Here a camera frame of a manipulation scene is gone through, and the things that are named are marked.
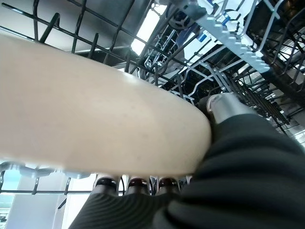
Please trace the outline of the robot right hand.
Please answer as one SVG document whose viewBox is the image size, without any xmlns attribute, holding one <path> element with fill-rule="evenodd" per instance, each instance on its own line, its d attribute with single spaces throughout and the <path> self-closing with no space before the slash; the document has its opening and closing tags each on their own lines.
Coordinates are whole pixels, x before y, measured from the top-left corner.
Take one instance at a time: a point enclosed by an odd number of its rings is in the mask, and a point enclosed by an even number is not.
<svg viewBox="0 0 305 229">
<path fill-rule="evenodd" d="M 101 177 L 73 229 L 302 229 L 305 151 L 232 93 L 202 98 L 213 142 L 179 194 L 115 196 Z"/>
</svg>

